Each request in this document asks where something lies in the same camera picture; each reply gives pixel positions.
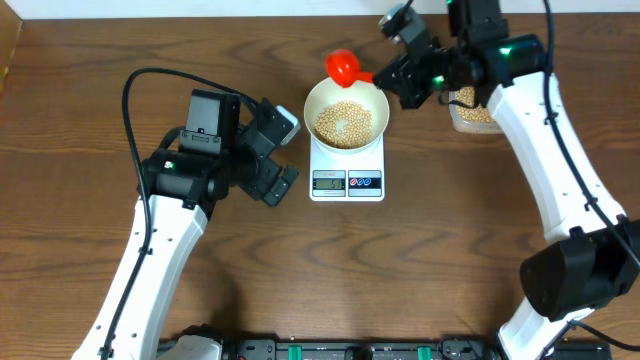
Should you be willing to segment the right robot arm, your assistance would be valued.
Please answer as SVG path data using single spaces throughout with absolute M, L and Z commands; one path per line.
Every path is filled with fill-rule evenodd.
M 524 300 L 499 330 L 506 359 L 541 359 L 570 329 L 626 294 L 639 275 L 639 225 L 591 165 L 563 106 L 554 43 L 514 36 L 496 1 L 447 5 L 455 46 L 445 48 L 410 3 L 379 27 L 404 52 L 375 74 L 405 109 L 470 88 L 508 139 L 539 209 L 546 247 L 524 260 Z

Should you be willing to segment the red plastic measuring scoop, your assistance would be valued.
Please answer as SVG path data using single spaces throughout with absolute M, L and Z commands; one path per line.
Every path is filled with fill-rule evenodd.
M 351 87 L 357 81 L 373 83 L 374 74 L 362 71 L 355 54 L 347 49 L 329 53 L 325 58 L 325 69 L 329 77 L 342 88 Z

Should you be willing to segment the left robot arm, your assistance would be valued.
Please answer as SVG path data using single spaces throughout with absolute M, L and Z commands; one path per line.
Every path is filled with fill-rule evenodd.
M 239 122 L 235 94 L 196 89 L 187 123 L 170 130 L 143 161 L 143 182 L 130 237 L 106 299 L 76 359 L 153 359 L 185 263 L 217 202 L 237 186 L 277 206 L 298 176 L 271 153 L 300 122 L 262 100 Z

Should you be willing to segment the white digital kitchen scale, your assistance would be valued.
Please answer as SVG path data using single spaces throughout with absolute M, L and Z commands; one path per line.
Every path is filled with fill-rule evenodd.
M 313 138 L 309 197 L 316 202 L 381 202 L 385 198 L 384 139 L 361 149 L 333 149 Z

